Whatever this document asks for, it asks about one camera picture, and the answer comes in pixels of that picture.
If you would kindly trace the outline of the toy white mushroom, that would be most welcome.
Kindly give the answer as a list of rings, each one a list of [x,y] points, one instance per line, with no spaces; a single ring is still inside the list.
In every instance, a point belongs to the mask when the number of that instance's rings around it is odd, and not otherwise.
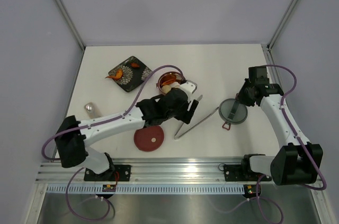
[[[167,94],[171,89],[172,89],[172,87],[170,85],[164,85],[162,87],[162,91],[163,91],[164,94]]]

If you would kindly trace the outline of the red steel lunch box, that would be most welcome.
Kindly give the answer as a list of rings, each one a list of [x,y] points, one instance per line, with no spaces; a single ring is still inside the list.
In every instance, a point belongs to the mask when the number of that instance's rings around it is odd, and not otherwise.
[[[168,71],[159,77],[156,87],[160,94],[165,95],[170,87],[178,87],[185,82],[186,78],[179,72]]]

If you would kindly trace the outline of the grey transparent lid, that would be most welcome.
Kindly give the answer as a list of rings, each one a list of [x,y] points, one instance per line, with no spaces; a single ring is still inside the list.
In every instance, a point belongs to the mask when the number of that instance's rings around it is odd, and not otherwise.
[[[235,98],[228,98],[219,105],[219,116],[224,121],[222,128],[230,130],[232,125],[243,123],[248,116],[247,107]]]

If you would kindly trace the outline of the red round lid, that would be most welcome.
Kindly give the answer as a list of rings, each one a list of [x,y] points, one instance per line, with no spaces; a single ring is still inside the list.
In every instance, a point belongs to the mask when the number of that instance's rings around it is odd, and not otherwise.
[[[164,131],[160,126],[136,130],[133,141],[135,146],[145,152],[157,150],[164,142]]]

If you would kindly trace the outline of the toy red sausage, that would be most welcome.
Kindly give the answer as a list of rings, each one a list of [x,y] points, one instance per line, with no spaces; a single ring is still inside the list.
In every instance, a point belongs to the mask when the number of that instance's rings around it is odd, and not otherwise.
[[[137,63],[137,62],[132,62],[132,63],[130,64],[130,66],[131,66],[132,68],[134,68],[134,69],[140,68],[140,64]]]

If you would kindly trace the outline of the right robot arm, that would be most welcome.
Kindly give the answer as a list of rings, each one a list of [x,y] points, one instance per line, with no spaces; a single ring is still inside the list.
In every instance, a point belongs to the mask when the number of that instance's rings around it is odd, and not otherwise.
[[[289,111],[286,97],[291,92],[284,92],[279,84],[270,82],[266,65],[248,69],[248,78],[236,100],[248,107],[257,105],[261,108],[273,128],[280,150],[274,157],[244,156],[240,173],[247,180],[260,173],[271,177],[276,185],[301,185],[311,190],[316,189],[313,184],[320,179],[324,190],[327,184],[320,171],[323,150],[302,133]]]

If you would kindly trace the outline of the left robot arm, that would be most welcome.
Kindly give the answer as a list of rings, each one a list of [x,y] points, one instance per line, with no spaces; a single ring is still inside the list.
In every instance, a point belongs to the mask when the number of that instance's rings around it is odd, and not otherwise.
[[[61,166],[85,167],[100,179],[110,180],[115,170],[112,159],[109,154],[94,150],[94,143],[126,131],[158,126],[171,118],[188,124],[198,104],[184,90],[173,88],[166,95],[137,102],[127,114],[83,121],[73,115],[66,117],[55,137]]]

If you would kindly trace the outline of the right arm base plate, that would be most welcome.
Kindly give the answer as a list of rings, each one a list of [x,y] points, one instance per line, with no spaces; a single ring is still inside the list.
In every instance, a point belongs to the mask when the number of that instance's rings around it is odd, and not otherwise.
[[[244,171],[241,165],[221,163],[218,169],[224,174],[226,182],[257,182],[261,173]]]

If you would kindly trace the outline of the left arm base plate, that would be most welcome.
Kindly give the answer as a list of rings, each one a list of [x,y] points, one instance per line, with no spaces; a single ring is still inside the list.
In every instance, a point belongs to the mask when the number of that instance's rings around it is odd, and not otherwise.
[[[115,165],[115,171],[106,171],[103,174],[95,174],[92,170],[86,169],[84,181],[86,182],[129,182],[131,176],[131,165]]]

